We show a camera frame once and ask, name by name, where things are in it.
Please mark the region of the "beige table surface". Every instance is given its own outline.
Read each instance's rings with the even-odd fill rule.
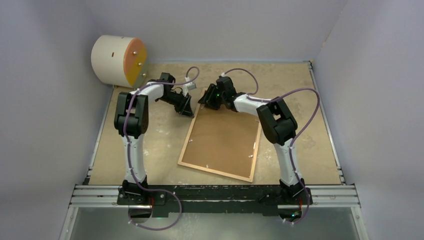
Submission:
[[[259,82],[260,98],[273,98],[302,87],[314,87],[306,63],[157,63],[150,64],[147,79],[158,79],[167,72],[183,82],[191,66],[200,68],[196,80],[197,89],[190,91],[191,107],[194,110],[201,89],[215,83],[218,76],[232,68],[251,71]],[[238,92],[255,90],[255,82],[245,72],[233,71],[228,74]],[[113,91],[104,127],[94,160],[90,185],[120,185],[124,179],[126,165],[124,145],[114,128],[117,96],[131,89],[118,87]],[[313,92],[297,92],[285,99],[300,130],[315,109],[316,97]],[[174,107],[158,101],[149,105],[149,126],[144,137],[144,166],[149,184],[250,184],[217,174],[177,165],[191,118],[178,115]],[[321,111],[296,141],[299,167],[306,184],[341,184],[330,138]],[[280,167],[273,145],[264,133],[259,141],[256,168],[252,184],[278,184]]]

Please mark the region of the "white cylinder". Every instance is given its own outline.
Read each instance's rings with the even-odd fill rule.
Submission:
[[[91,51],[94,73],[105,84],[138,88],[145,80],[147,52],[139,38],[103,35]]]

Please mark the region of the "wooden frame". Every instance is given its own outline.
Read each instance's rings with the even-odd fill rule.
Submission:
[[[206,88],[204,88],[202,90],[201,96],[204,95],[205,91],[206,91]],[[238,180],[242,180],[242,181],[252,183],[254,173],[255,173],[256,159],[257,159],[257,156],[258,156],[259,139],[261,137],[261,130],[262,130],[261,124],[258,124],[257,131],[256,131],[256,138],[255,138],[255,141],[254,141],[254,144],[253,144],[253,156],[252,156],[252,162],[251,162],[249,177],[239,176],[239,175],[227,173],[227,172],[224,172],[224,171],[214,170],[214,169],[210,169],[210,168],[207,168],[207,167],[183,162],[184,153],[186,152],[186,148],[188,146],[190,136],[192,134],[193,127],[195,125],[196,118],[198,116],[200,107],[201,107],[201,104],[198,103],[197,106],[196,106],[196,110],[194,112],[194,118],[191,120],[190,127],[188,128],[187,136],[185,137],[185,141],[184,141],[184,145],[182,146],[181,154],[179,155],[179,158],[178,158],[178,165],[193,168],[193,169],[198,169],[198,170],[202,170],[202,171],[205,171],[205,172],[218,174],[218,175],[221,175],[221,176],[225,176],[225,177],[229,177],[229,178],[238,179]]]

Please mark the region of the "square board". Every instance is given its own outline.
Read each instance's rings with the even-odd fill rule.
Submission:
[[[178,164],[251,183],[260,136],[256,116],[197,104]]]

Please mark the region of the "white wall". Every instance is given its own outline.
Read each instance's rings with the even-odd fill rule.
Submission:
[[[103,34],[153,61],[307,61],[347,0],[85,0]]]
[[[57,239],[110,92],[100,32],[77,1],[3,1],[0,23],[0,239]]]
[[[314,64],[373,240],[423,239],[424,2],[349,0]]]

